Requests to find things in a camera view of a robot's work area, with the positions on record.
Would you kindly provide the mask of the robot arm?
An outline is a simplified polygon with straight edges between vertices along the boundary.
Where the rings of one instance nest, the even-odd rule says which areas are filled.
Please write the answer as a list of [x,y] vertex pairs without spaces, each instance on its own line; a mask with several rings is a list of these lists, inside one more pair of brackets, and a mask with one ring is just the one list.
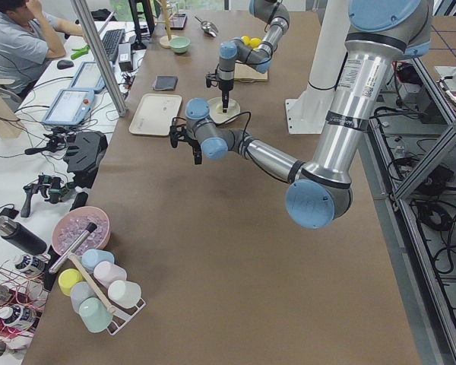
[[285,181],[286,209],[300,226],[325,227],[350,207],[350,165],[391,64],[429,49],[431,1],[329,1],[322,18],[308,86],[286,105],[293,134],[317,134],[308,162],[265,144],[245,129],[224,129],[207,101],[185,107],[184,125],[172,125],[172,146],[192,146],[195,162],[234,151]]
[[278,42],[290,26],[290,15],[282,2],[251,1],[249,12],[268,26],[263,39],[258,44],[254,44],[251,40],[245,41],[242,37],[236,37],[221,43],[215,72],[206,75],[206,85],[210,87],[216,82],[221,90],[222,113],[225,113],[229,107],[236,63],[247,65],[260,74],[266,73],[277,50]]

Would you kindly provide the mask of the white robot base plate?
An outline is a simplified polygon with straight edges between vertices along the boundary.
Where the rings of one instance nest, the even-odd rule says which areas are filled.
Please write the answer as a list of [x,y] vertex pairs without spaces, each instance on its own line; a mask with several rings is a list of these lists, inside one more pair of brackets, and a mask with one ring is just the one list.
[[317,90],[308,86],[297,99],[285,99],[288,132],[320,134],[334,97],[334,89]]

